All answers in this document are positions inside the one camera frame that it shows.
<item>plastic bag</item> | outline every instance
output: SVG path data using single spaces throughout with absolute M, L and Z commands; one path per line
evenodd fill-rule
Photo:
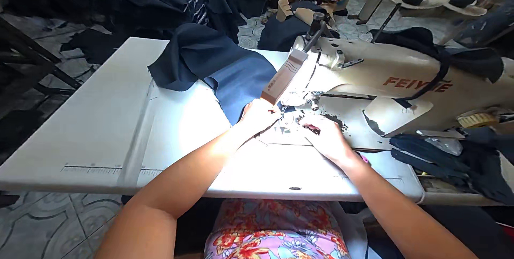
M 459 156 L 462 152 L 462 145 L 459 143 L 458 140 L 455 140 L 453 138 L 428 137 L 425 139 L 425 141 L 434 145 L 441 151 L 447 152 L 454 156 Z

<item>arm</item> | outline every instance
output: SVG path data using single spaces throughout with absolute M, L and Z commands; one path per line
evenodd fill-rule
M 405 258 L 476 258 L 445 227 L 366 164 L 350 148 L 339 126 L 321 116 L 306 117 L 300 125 L 320 153 L 350 178 L 378 222 Z
M 248 104 L 230 130 L 172 164 L 127 203 L 96 258 L 173 258 L 177 218 L 205 193 L 235 151 L 279 116 L 264 100 Z

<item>hand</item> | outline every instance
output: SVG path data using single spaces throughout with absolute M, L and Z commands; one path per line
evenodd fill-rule
M 280 118 L 280 110 L 264 99 L 254 99 L 245 106 L 243 116 L 237 123 L 250 132 L 250 135 L 262 131 Z
M 343 137 L 339 125 L 321 115 L 310 115 L 299 121 L 300 131 L 311 144 L 333 163 L 341 166 L 348 157 L 356 157 L 355 152 Z

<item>person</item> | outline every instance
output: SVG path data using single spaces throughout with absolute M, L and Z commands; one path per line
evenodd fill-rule
M 265 100 L 248 104 L 231 129 L 172 164 L 126 204 L 106 233 L 96 258 L 173 258 L 177 219 L 202 197 L 231 155 L 279 117 L 279 109 Z M 313 146 L 350 178 L 405 258 L 476 258 L 365 163 L 336 123 L 319 115 L 299 123 Z M 350 256 L 326 202 L 227 199 L 206 242 L 204 258 Z

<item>forearm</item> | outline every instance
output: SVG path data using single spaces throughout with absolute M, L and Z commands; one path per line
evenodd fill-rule
M 243 126 L 234 125 L 164 170 L 126 207 L 145 205 L 163 210 L 177 219 L 198 201 L 230 156 L 251 136 Z
M 411 202 L 353 151 L 337 162 L 405 258 L 476 258 L 439 222 Z

